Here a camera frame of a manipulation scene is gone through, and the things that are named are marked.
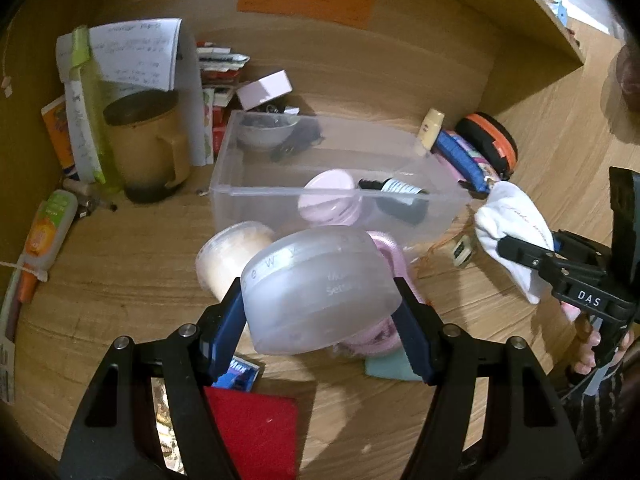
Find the person's right hand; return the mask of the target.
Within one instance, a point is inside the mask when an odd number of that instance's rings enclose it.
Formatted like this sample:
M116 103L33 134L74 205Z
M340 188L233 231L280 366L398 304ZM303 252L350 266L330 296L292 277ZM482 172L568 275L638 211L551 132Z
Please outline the person's right hand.
M589 322L589 316L580 312L578 307L566 302L561 302L560 306L576 330L575 340L568 350L570 367L577 374L588 375L596 367L594 349L600 344L601 335Z

